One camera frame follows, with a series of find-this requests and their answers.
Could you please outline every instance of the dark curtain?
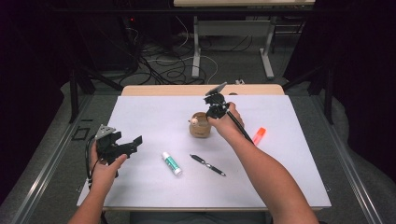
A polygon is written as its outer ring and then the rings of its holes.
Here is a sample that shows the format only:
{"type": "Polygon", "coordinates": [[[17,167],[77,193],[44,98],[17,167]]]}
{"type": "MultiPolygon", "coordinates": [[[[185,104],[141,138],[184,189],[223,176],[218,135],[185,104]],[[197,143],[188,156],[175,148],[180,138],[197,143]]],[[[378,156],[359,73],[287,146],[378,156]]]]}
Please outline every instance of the dark curtain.
{"type": "Polygon", "coordinates": [[[57,113],[68,71],[35,1],[2,1],[0,21],[2,202],[57,113]]]}
{"type": "MultiPolygon", "coordinates": [[[[309,18],[284,77],[293,81],[330,59],[333,95],[349,121],[349,146],[395,181],[396,5],[390,0],[318,0],[315,5],[345,6],[351,13],[343,17],[309,18]]],[[[309,80],[318,82],[320,75],[309,80]]]]}

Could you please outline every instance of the white glue stick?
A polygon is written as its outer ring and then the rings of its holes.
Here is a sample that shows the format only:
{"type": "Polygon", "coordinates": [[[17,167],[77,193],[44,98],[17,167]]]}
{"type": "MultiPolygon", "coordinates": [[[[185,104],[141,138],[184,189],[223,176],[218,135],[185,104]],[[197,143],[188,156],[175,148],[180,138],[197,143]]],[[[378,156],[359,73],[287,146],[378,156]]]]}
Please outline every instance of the white glue stick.
{"type": "Polygon", "coordinates": [[[169,155],[169,153],[164,152],[163,153],[163,160],[168,164],[169,168],[171,168],[172,172],[175,175],[181,175],[181,169],[178,167],[177,163],[174,161],[174,159],[169,155]]]}

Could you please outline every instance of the black pen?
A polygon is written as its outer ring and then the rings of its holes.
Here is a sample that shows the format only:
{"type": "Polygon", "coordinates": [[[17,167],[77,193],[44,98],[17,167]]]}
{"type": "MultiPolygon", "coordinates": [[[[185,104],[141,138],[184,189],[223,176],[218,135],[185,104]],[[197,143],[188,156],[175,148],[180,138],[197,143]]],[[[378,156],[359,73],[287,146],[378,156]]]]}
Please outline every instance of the black pen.
{"type": "Polygon", "coordinates": [[[225,176],[225,174],[224,174],[221,170],[219,170],[218,168],[216,168],[216,167],[212,166],[211,164],[207,163],[206,161],[204,161],[204,160],[203,160],[202,158],[200,158],[199,156],[197,156],[197,155],[191,155],[191,154],[190,154],[190,156],[191,156],[193,159],[195,159],[196,161],[198,161],[198,162],[200,162],[201,164],[205,165],[207,168],[211,169],[212,171],[218,173],[219,175],[225,176]]]}

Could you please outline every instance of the orange highlighter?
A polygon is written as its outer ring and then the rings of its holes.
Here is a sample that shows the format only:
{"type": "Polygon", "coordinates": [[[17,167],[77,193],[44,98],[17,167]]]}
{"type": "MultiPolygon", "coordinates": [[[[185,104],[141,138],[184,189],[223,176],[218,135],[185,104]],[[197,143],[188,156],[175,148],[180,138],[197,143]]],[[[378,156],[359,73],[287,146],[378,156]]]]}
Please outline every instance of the orange highlighter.
{"type": "Polygon", "coordinates": [[[254,135],[254,137],[253,137],[253,144],[254,144],[255,146],[257,146],[257,145],[260,143],[260,141],[261,141],[262,138],[264,137],[265,131],[266,131],[266,130],[265,130],[263,127],[261,127],[261,128],[257,131],[257,133],[254,135]]]}

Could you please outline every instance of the white paper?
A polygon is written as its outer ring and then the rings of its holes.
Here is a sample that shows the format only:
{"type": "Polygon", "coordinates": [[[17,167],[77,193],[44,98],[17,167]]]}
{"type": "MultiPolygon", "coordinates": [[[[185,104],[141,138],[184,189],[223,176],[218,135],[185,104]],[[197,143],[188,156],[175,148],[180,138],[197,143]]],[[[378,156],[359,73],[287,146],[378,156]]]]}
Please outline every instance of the white paper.
{"type": "MultiPolygon", "coordinates": [[[[291,173],[309,204],[331,203],[289,96],[227,95],[236,103],[252,138],[263,127],[258,147],[291,173]]],[[[143,144],[119,170],[105,201],[108,209],[265,209],[266,206],[227,142],[212,128],[208,138],[190,135],[188,120],[206,112],[203,96],[120,96],[107,126],[121,132],[119,145],[139,135],[143,144]],[[175,176],[162,159],[168,152],[183,173],[175,176]],[[191,158],[198,155],[219,168],[221,176],[191,158]]],[[[78,200],[88,193],[87,185],[78,200]]]]}

